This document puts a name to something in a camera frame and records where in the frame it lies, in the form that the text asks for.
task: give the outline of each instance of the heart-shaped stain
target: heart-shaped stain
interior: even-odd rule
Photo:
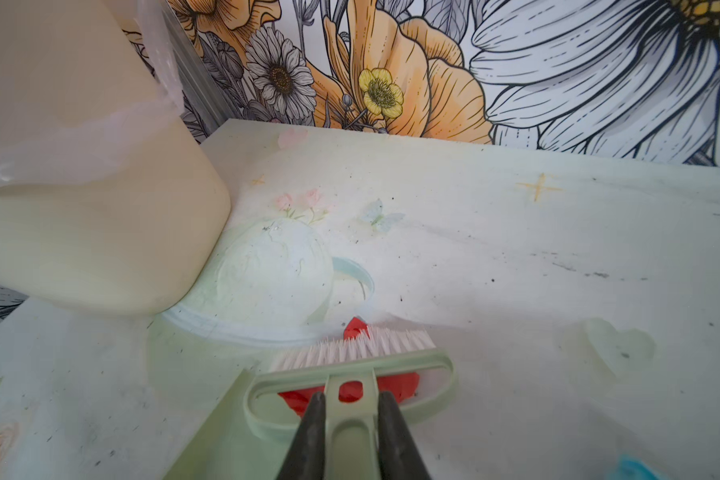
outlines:
[[[617,379],[647,368],[656,352],[656,342],[638,329],[620,332],[603,319],[584,323],[586,338]]]

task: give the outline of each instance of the flower stem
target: flower stem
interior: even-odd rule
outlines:
[[[296,26],[298,28],[298,43],[302,47],[302,55],[307,58],[307,53],[304,52],[304,25],[302,24],[302,17],[304,16],[303,8],[300,5],[301,0],[293,0],[293,10],[296,12]]]
[[[336,10],[333,11],[333,23],[336,24],[336,29],[338,29],[338,24],[341,23],[342,15],[344,15],[344,11],[347,9],[347,0],[338,0],[338,3],[336,4]]]
[[[378,131],[378,129],[376,127],[374,127],[373,125],[358,124],[358,126],[363,127],[363,128],[370,128],[370,129],[373,129],[374,131]]]
[[[351,122],[349,122],[349,124],[348,124],[346,127],[344,127],[344,130],[346,130],[346,129],[350,128],[351,126],[353,126],[354,124],[356,124],[356,123],[358,122],[358,120],[360,120],[360,117],[362,117],[363,115],[365,115],[367,112],[368,112],[368,109],[367,109],[367,108],[364,108],[363,111],[361,111],[361,112],[358,114],[358,116],[355,117],[355,120],[352,120]]]

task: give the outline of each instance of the white daisy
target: white daisy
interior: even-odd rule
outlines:
[[[720,0],[484,0],[499,144],[720,166]]]
[[[312,72],[302,53],[282,33],[260,28],[251,36],[246,56],[253,84],[277,112],[302,120],[315,111]]]

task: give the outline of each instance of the white countertop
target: white countertop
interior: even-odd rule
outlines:
[[[289,128],[230,120],[202,145],[230,224],[319,188],[314,227],[374,307],[442,327],[460,394],[412,428],[434,478],[602,478],[630,452],[720,479],[720,169],[317,128],[281,149]],[[406,215],[388,234],[358,220],[377,198]],[[653,361],[585,364],[594,317],[650,334]],[[0,423],[19,424],[0,478],[165,474],[256,362],[153,320],[29,299],[0,324]]]

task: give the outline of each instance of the plastic bag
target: plastic bag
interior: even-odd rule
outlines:
[[[1,147],[0,187],[85,184],[105,178],[124,166],[130,147],[183,112],[181,81],[158,0],[138,0],[136,21],[160,82],[158,98],[74,128],[52,125],[42,135]]]

